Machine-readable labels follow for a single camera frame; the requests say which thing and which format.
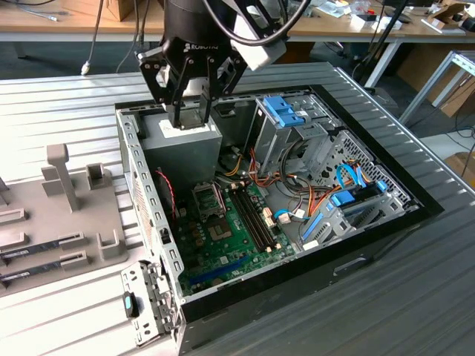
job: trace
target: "motherboard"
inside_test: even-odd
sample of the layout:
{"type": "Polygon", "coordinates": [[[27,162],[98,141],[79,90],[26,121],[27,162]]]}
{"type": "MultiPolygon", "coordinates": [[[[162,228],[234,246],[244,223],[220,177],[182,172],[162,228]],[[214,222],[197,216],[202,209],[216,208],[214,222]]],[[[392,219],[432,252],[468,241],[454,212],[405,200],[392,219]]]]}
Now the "motherboard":
{"type": "Polygon", "coordinates": [[[255,184],[223,190],[213,186],[219,194],[216,200],[211,190],[203,193],[203,186],[198,188],[201,194],[193,191],[194,199],[181,200],[174,235],[185,266],[179,278],[183,295],[218,286],[295,254],[285,233],[269,222],[269,209],[255,184]],[[203,209],[210,208],[217,213],[203,214],[203,209]]]}

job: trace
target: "ribbed metal table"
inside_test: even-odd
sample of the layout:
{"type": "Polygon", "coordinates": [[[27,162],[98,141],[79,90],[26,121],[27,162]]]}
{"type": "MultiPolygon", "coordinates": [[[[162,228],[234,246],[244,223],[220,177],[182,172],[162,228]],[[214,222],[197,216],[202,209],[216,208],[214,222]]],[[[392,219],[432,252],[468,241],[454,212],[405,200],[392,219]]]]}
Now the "ribbed metal table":
{"type": "MultiPolygon", "coordinates": [[[[246,73],[238,90],[321,84],[440,202],[445,212],[377,263],[194,352],[196,355],[471,354],[475,193],[351,78],[329,64],[246,73]]],[[[0,176],[39,178],[44,145],[68,144],[70,171],[114,174],[130,258],[122,265],[0,297],[6,355],[173,355],[135,349],[119,271],[143,258],[120,164],[114,103],[150,99],[138,73],[0,82],[0,176]]]]}

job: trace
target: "green circuit board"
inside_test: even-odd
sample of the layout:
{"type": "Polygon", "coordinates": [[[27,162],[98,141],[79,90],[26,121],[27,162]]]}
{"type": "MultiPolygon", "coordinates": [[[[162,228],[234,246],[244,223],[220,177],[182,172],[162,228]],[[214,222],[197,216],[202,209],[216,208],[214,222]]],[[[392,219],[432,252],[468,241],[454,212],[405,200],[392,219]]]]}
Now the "green circuit board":
{"type": "MultiPolygon", "coordinates": [[[[266,203],[258,187],[251,184],[245,190],[264,220],[262,210],[266,203]]],[[[181,214],[177,219],[174,236],[185,267],[179,277],[183,295],[219,285],[295,254],[279,227],[269,229],[277,247],[259,251],[230,192],[225,189],[222,193],[226,216],[210,217],[205,222],[200,220],[200,212],[191,197],[182,200],[186,202],[186,215],[181,214]]]]}

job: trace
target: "metal case frame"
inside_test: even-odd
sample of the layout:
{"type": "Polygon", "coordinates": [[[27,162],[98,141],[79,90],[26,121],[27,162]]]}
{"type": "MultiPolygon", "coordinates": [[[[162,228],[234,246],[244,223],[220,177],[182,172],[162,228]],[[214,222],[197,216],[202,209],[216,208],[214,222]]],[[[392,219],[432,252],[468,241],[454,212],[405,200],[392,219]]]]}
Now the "metal case frame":
{"type": "MultiPolygon", "coordinates": [[[[402,218],[385,222],[336,244],[317,251],[305,251],[296,260],[263,271],[239,283],[218,288],[214,293],[200,299],[178,300],[175,293],[175,302],[180,306],[180,313],[185,321],[175,334],[177,345],[180,345],[180,353],[196,349],[219,336],[335,283],[357,268],[385,254],[407,237],[410,231],[443,212],[440,204],[322,86],[310,85],[286,88],[285,91],[287,90],[308,90],[319,97],[326,104],[327,109],[345,124],[346,129],[357,136],[367,149],[373,152],[377,160],[397,177],[398,184],[411,194],[413,199],[420,204],[420,208],[407,212],[402,218]]],[[[147,215],[140,217],[142,232],[149,239],[145,244],[151,249],[153,239],[157,239],[161,245],[163,229],[169,230],[169,226],[164,219],[165,214],[154,190],[153,182],[150,177],[147,177],[146,162],[141,160],[140,129],[134,127],[133,122],[134,117],[143,111],[162,113],[163,109],[160,106],[148,106],[145,103],[139,104],[139,107],[137,103],[117,105],[117,109],[124,109],[117,111],[124,172],[128,172],[131,177],[141,178],[135,179],[138,180],[135,185],[128,178],[129,187],[132,190],[137,189],[138,186],[145,192],[147,200],[155,199],[155,204],[145,204],[147,215]],[[135,156],[130,157],[129,151],[134,152],[135,156]]],[[[163,254],[171,254],[173,249],[177,251],[172,241],[160,247],[163,254]]],[[[178,271],[183,266],[179,254],[174,255],[177,258],[172,266],[166,260],[161,261],[170,274],[172,289],[174,289],[173,284],[177,283],[178,271]]]]}

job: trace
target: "gray carpet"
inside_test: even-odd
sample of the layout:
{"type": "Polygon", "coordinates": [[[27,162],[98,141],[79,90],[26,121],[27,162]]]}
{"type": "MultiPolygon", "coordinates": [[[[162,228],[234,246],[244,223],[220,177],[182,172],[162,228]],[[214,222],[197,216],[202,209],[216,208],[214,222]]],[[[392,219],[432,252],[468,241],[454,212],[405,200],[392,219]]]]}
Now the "gray carpet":
{"type": "MultiPolygon", "coordinates": [[[[130,43],[98,42],[89,74],[115,73],[117,65],[127,53],[130,43]]],[[[81,66],[89,55],[90,43],[86,42],[29,42],[24,44],[28,57],[17,59],[11,43],[0,42],[0,80],[41,78],[51,76],[79,75],[81,66]]],[[[353,68],[349,59],[337,56],[324,44],[315,46],[312,59],[318,62],[330,62],[342,67],[351,74],[353,68]]],[[[130,55],[121,68],[121,73],[137,71],[137,60],[130,55]]],[[[396,101],[399,108],[393,114],[399,116],[409,105],[417,92],[397,76],[383,76],[378,83],[396,101]]],[[[425,118],[412,130],[419,137],[433,136],[454,129],[454,119],[443,112],[434,110],[428,102],[424,102],[416,115],[408,123],[410,127],[415,121],[425,118]]],[[[475,125],[475,115],[462,115],[459,128],[475,125]]]]}

